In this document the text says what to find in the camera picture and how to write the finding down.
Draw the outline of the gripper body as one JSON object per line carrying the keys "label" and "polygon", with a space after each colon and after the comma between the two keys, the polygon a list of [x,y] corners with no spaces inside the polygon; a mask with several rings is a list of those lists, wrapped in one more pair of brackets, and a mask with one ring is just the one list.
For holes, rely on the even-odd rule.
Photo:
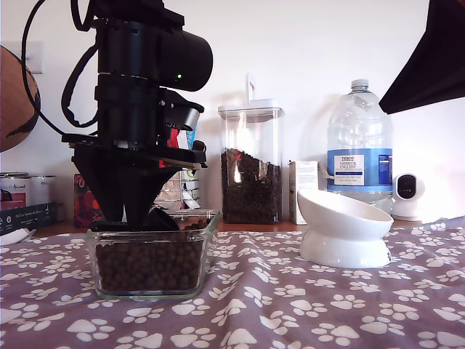
{"label": "gripper body", "polygon": [[206,167],[205,150],[168,146],[171,130],[193,130],[203,106],[148,80],[116,74],[98,76],[94,97],[97,135],[63,135],[62,141],[70,147],[107,148],[131,158],[192,169]]}

